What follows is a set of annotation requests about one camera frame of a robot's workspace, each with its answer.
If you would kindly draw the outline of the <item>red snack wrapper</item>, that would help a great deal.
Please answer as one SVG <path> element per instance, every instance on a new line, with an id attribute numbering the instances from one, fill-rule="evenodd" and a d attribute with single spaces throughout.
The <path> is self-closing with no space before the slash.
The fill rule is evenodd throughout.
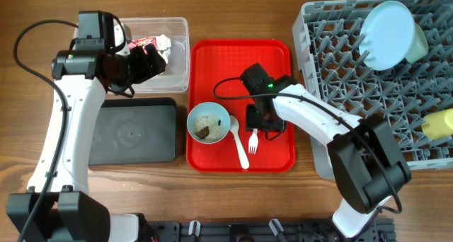
<path id="1" fill-rule="evenodd" d="M 147 45 L 152 45 L 155 48 L 157 48 L 156 37 L 149 36 L 149 37 L 133 40 L 131 43 L 128 44 L 128 47 L 130 50 L 134 47 L 141 47 L 143 50 L 146 50 Z"/>

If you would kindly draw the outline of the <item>white plastic fork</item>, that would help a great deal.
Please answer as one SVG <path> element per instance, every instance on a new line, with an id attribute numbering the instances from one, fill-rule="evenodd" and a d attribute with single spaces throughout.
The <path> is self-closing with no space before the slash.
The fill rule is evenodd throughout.
<path id="1" fill-rule="evenodd" d="M 253 129 L 252 135 L 250 136 L 248 141 L 248 152 L 250 154 L 256 154 L 258 143 L 259 143 L 258 130 L 255 128 Z"/>

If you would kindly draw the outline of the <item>white plastic spoon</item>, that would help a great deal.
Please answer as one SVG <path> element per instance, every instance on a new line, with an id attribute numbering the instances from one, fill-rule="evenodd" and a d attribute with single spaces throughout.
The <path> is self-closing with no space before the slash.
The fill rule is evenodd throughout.
<path id="1" fill-rule="evenodd" d="M 241 167 L 242 167 L 242 169 L 247 170 L 250 167 L 250 163 L 248 161 L 246 152 L 243 148 L 243 145 L 242 145 L 240 137 L 239 137 L 239 121 L 233 115 L 230 115 L 229 118 L 230 118 L 229 131 L 233 134 Z"/>

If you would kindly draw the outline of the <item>light blue plate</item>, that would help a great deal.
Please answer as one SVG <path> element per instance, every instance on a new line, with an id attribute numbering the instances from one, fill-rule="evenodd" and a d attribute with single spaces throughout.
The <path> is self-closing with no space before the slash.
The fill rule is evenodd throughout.
<path id="1" fill-rule="evenodd" d="M 383 71 L 401 62 L 415 37 L 415 21 L 408 8 L 399 1 L 385 1 L 371 10 L 360 34 L 360 54 L 367 67 Z"/>

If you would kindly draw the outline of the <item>mint green bowl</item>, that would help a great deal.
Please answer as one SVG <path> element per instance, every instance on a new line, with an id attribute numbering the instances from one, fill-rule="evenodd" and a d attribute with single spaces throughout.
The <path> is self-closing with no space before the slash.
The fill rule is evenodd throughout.
<path id="1" fill-rule="evenodd" d="M 423 58 L 428 53 L 428 42 L 421 27 L 415 24 L 415 34 L 413 44 L 409 48 L 405 59 L 408 63 L 412 64 Z"/>

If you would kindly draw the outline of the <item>yellow plastic cup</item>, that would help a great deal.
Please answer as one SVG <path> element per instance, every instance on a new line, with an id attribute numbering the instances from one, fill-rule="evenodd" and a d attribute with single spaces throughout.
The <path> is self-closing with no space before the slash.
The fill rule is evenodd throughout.
<path id="1" fill-rule="evenodd" d="M 426 115 L 423 119 L 422 131 L 432 140 L 438 140 L 452 135 L 453 109 L 447 109 Z"/>

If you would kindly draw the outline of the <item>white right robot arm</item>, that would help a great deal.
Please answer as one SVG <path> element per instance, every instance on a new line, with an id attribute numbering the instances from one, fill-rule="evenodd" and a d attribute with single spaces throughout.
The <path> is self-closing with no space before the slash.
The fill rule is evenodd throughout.
<path id="1" fill-rule="evenodd" d="M 343 199 L 333 224 L 345 238 L 357 238 L 411 180 L 389 123 L 378 115 L 362 118 L 334 108 L 288 75 L 269 76 L 259 63 L 240 80 L 265 121 L 282 120 L 301 128 L 328 152 Z"/>

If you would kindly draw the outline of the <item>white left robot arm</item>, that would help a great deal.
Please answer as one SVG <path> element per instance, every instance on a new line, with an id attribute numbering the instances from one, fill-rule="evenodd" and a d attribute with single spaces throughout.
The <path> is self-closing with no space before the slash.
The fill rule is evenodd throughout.
<path id="1" fill-rule="evenodd" d="M 112 214 L 89 195 L 88 159 L 106 95 L 131 98 L 134 85 L 161 74 L 171 41 L 132 41 L 104 11 L 80 12 L 76 29 L 46 80 L 54 102 L 40 160 L 26 191 L 8 196 L 6 213 L 20 241 L 157 241 L 143 214 Z"/>

